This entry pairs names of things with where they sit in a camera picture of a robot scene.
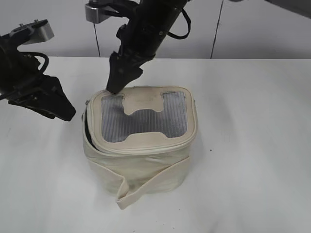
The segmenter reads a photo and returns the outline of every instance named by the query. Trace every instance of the mesh window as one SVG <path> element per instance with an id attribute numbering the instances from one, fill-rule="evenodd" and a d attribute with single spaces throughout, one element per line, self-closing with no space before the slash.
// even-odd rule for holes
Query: mesh window
<path id="1" fill-rule="evenodd" d="M 168 138 L 181 137 L 187 131 L 187 109 L 183 92 L 162 95 L 164 110 L 137 110 L 124 113 L 123 97 L 108 96 L 102 99 L 102 136 L 107 142 L 122 142 L 135 133 L 161 132 Z"/>

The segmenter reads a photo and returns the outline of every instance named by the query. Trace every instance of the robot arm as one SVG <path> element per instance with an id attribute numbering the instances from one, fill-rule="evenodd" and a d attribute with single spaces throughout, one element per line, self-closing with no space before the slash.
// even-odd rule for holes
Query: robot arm
<path id="1" fill-rule="evenodd" d="M 110 75 L 107 90 L 119 93 L 128 83 L 139 78 L 144 63 L 152 60 L 166 35 L 185 39 L 191 30 L 191 20 L 184 7 L 190 0 L 91 0 L 86 5 L 86 18 L 101 23 L 110 16 L 127 17 L 128 24 L 121 26 L 117 38 L 121 41 L 118 52 L 110 56 Z M 180 15 L 186 19 L 188 33 L 177 36 L 170 31 Z"/>
<path id="2" fill-rule="evenodd" d="M 53 37 L 47 20 L 20 25 L 0 36 L 0 100 L 25 107 L 45 117 L 70 121 L 76 113 L 56 77 L 44 75 L 49 59 L 38 52 L 20 52 L 18 46 L 44 42 Z M 44 64 L 36 56 L 44 58 Z"/>

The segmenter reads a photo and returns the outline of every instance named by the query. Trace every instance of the insulated lunch bag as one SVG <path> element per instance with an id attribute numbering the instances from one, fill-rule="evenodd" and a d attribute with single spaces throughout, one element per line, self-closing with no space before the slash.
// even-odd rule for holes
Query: insulated lunch bag
<path id="1" fill-rule="evenodd" d="M 196 133 L 194 99 L 181 87 L 100 91 L 83 115 L 85 155 L 121 209 L 183 182 Z"/>

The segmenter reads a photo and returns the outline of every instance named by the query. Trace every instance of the black cable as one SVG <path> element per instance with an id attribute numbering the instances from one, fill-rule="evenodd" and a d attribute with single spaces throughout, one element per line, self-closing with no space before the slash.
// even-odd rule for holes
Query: black cable
<path id="1" fill-rule="evenodd" d="M 96 37 L 96 44 L 97 44 L 98 56 L 101 57 L 101 51 L 100 51 L 100 49 L 99 49 L 99 44 L 98 44 L 97 31 L 96 31 L 95 23 L 93 23 L 93 26 L 94 26 L 94 32 L 95 32 L 95 37 Z"/>
<path id="2" fill-rule="evenodd" d="M 222 1 L 222 5 L 221 5 L 221 7 L 220 7 L 219 17 L 218 17 L 218 22 L 217 22 L 217 28 L 216 28 L 215 37 L 214 37 L 214 42 L 213 42 L 212 53 L 210 54 L 210 58 L 211 58 L 211 59 L 213 58 L 213 55 L 214 55 L 214 49 L 215 49 L 215 45 L 216 45 L 217 34 L 218 34 L 218 28 L 219 28 L 219 25 L 220 25 L 220 19 L 221 19 L 221 16 L 222 16 L 223 7 L 224 7 L 224 0 Z"/>
<path id="3" fill-rule="evenodd" d="M 22 52 L 22 54 L 30 54 L 34 57 L 42 57 L 44 59 L 44 63 L 43 66 L 41 67 L 41 69 L 35 74 L 36 76 L 39 76 L 41 74 L 44 73 L 44 71 L 47 69 L 48 65 L 49 65 L 49 57 L 43 53 L 40 52 Z"/>
<path id="4" fill-rule="evenodd" d="M 189 36 L 190 32 L 191 32 L 191 19 L 190 19 L 190 17 L 188 16 L 187 12 L 184 9 L 181 10 L 181 13 L 185 17 L 186 22 L 188 24 L 188 33 L 186 35 L 183 35 L 183 36 L 175 35 L 175 34 L 173 34 L 171 32 L 167 33 L 168 36 L 170 36 L 171 38 L 177 39 L 177 40 L 186 39 Z"/>

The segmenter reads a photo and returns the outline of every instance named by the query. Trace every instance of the gray wall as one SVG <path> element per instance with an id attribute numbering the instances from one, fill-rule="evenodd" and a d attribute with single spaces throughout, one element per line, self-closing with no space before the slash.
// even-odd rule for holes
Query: gray wall
<path id="1" fill-rule="evenodd" d="M 192 33 L 183 41 L 166 38 L 159 58 L 210 58 L 223 0 L 193 0 L 186 10 Z M 55 38 L 21 50 L 41 51 L 50 56 L 98 56 L 93 24 L 85 20 L 86 0 L 14 0 L 0 3 L 0 34 L 20 23 L 47 18 Z M 115 37 L 126 19 L 110 18 L 96 25 L 102 57 L 119 47 Z M 172 31 L 187 32 L 180 17 Z M 232 3 L 224 0 L 213 58 L 311 58 L 311 20 L 271 5 L 264 0 Z"/>
<path id="2" fill-rule="evenodd" d="M 213 58 L 310 59 L 311 19 L 264 0 L 225 0 Z"/>

